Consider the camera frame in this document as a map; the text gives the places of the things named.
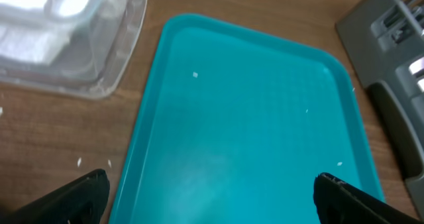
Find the clear plastic container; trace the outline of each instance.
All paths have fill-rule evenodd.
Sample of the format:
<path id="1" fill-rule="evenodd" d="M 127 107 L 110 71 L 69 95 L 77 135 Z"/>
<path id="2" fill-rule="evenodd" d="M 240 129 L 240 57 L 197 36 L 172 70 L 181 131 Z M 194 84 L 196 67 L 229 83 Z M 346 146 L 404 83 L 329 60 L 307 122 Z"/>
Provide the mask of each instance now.
<path id="1" fill-rule="evenodd" d="M 98 99 L 110 95 L 147 0 L 0 0 L 0 81 Z"/>

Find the tray rim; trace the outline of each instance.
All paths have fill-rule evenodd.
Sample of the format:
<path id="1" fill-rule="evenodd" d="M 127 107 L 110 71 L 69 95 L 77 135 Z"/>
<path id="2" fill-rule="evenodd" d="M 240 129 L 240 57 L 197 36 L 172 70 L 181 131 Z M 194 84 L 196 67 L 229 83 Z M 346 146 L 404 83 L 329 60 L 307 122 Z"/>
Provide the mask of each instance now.
<path id="1" fill-rule="evenodd" d="M 348 74 L 348 72 L 346 71 L 345 67 L 332 55 L 330 55 L 329 53 L 325 52 L 324 50 L 318 49 L 318 48 L 314 48 L 314 47 L 310 47 L 308 45 L 304 45 L 304 44 L 300 44 L 294 41 L 290 41 L 290 40 L 286 40 L 284 38 L 280 38 L 277 36 L 273 36 L 270 34 L 266 34 L 264 32 L 260 32 L 257 30 L 252 30 L 250 28 L 245 28 L 239 25 L 234 25 L 232 23 L 227 23 L 224 21 L 220 21 L 218 19 L 214 19 L 211 17 L 206 17 L 204 15 L 199 15 L 199 14 L 195 14 L 195 13 L 182 13 L 179 15 L 176 15 L 174 17 L 171 17 L 166 24 L 164 25 L 164 28 L 162 29 L 162 33 L 160 36 L 160 40 L 158 43 L 158 47 L 154 56 L 154 60 L 152 63 L 152 67 L 150 69 L 150 73 L 148 76 L 148 80 L 146 83 L 146 87 L 144 89 L 144 94 L 142 96 L 142 101 L 141 101 L 141 105 L 140 105 L 140 109 L 138 112 L 138 115 L 136 117 L 136 124 L 134 126 L 134 130 L 133 130 L 133 134 L 131 136 L 131 141 L 130 141 L 130 145 L 127 151 L 127 157 L 125 160 L 125 165 L 121 174 L 121 179 L 119 182 L 119 186 L 118 186 L 118 190 L 117 190 L 117 194 L 115 196 L 115 200 L 113 202 L 113 208 L 111 211 L 111 216 L 110 216 L 110 220 L 109 223 L 110 224 L 116 224 L 116 223 L 121 223 L 120 221 L 117 221 L 117 218 L 119 218 L 119 210 L 121 207 L 121 205 L 124 205 L 125 203 L 121 204 L 121 198 L 124 195 L 123 190 L 124 190 L 124 186 L 125 186 L 125 182 L 127 180 L 127 176 L 129 175 L 129 166 L 131 165 L 131 162 L 133 160 L 133 154 L 134 154 L 134 149 L 136 146 L 136 142 L 138 140 L 138 137 L 140 135 L 140 130 L 141 130 L 141 125 L 142 125 L 142 121 L 143 121 L 143 117 L 146 115 L 146 109 L 147 109 L 147 104 L 148 99 L 150 97 L 150 94 L 152 92 L 152 87 L 155 85 L 154 83 L 156 83 L 155 80 L 155 74 L 158 73 L 158 70 L 160 69 L 159 66 L 157 65 L 160 62 L 160 56 L 158 56 L 159 54 L 161 54 L 164 50 L 164 47 L 166 45 L 166 43 L 169 41 L 169 39 L 172 39 L 176 34 L 171 33 L 172 29 L 174 29 L 174 27 L 178 26 L 178 23 L 181 22 L 185 22 L 185 21 L 195 21 L 195 22 L 203 22 L 203 23 L 210 23 L 211 25 L 217 25 L 220 27 L 228 27 L 231 28 L 233 30 L 239 30 L 241 33 L 249 33 L 250 35 L 254 35 L 254 36 L 261 36 L 264 37 L 268 40 L 275 40 L 278 42 L 285 42 L 285 43 L 290 43 L 293 46 L 296 47 L 296 49 L 301 48 L 302 50 L 309 50 L 310 52 L 313 52 L 314 57 L 318 57 L 320 58 L 320 60 L 326 60 L 328 62 L 328 64 L 331 65 L 330 69 L 332 69 L 332 72 L 338 72 L 338 74 L 340 76 L 342 76 L 342 79 L 344 81 L 347 82 L 347 86 L 350 88 L 350 90 L 352 92 L 349 92 L 350 95 L 348 95 L 349 98 L 349 103 L 352 104 L 352 111 L 355 116 L 355 120 L 351 121 L 351 122 L 355 122 L 356 126 L 360 129 L 358 132 L 360 132 L 360 137 L 357 137 L 358 139 L 360 139 L 361 145 L 364 148 L 364 157 L 365 160 L 364 162 L 367 163 L 368 168 L 371 171 L 371 176 L 373 180 L 370 180 L 374 185 L 375 185 L 375 191 L 376 193 L 374 194 L 370 194 L 371 196 L 374 196 L 375 198 L 379 199 L 380 201 L 385 201 L 384 198 L 384 193 L 380 184 L 380 179 L 378 177 L 377 171 L 376 171 L 376 166 L 374 163 L 374 159 L 372 157 L 372 153 L 371 153 L 371 149 L 370 146 L 368 144 L 368 139 L 366 137 L 366 133 L 364 130 L 364 125 L 362 122 L 362 117 L 360 115 L 360 111 L 358 108 L 358 104 L 356 102 L 356 96 L 353 92 L 353 86 L 350 80 L 350 76 Z M 142 172 L 140 174 L 140 178 L 139 178 L 139 183 L 138 183 L 138 187 L 140 185 L 140 181 L 142 180 L 142 173 L 144 170 L 144 162 L 145 162 L 145 157 L 147 155 L 148 152 L 148 147 L 145 147 L 146 151 L 144 153 L 144 157 L 143 157 L 143 167 L 142 167 Z"/>

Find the plastic tray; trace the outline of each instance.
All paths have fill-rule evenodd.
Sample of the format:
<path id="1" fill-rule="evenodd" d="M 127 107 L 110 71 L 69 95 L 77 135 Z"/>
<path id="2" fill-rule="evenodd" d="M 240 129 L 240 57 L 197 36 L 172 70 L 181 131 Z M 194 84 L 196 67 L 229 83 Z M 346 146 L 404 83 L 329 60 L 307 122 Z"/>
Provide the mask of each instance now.
<path id="1" fill-rule="evenodd" d="M 342 65 L 180 15 L 162 32 L 109 223 L 319 223 L 321 172 L 384 198 Z"/>

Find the gray plastic object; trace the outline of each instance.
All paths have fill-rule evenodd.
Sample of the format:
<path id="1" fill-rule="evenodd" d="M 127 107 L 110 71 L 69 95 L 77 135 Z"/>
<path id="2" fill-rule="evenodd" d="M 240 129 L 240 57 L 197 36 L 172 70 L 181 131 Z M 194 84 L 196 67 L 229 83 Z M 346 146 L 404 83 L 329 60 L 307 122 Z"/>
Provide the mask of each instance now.
<path id="1" fill-rule="evenodd" d="M 147 0 L 0 0 L 0 82 L 99 99 L 118 86 Z"/>
<path id="2" fill-rule="evenodd" d="M 363 0 L 336 27 L 424 218 L 423 0 Z"/>

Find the wood grain surface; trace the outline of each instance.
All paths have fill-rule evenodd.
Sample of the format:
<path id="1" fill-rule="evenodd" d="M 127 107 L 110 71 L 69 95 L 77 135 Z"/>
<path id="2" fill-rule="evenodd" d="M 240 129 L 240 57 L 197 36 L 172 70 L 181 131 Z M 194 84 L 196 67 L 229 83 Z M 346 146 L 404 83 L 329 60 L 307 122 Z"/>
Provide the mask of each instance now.
<path id="1" fill-rule="evenodd" d="M 111 181 L 109 206 L 103 217 L 106 223 L 162 27 L 174 15 L 201 13 L 337 57 L 356 88 L 386 201 L 417 217 L 386 136 L 335 31 L 335 22 L 359 1 L 148 0 L 136 50 L 111 97 L 89 101 L 0 84 L 4 111 L 0 117 L 0 206 L 16 210 L 93 169 L 103 168 Z M 81 166 L 77 167 L 80 157 Z"/>

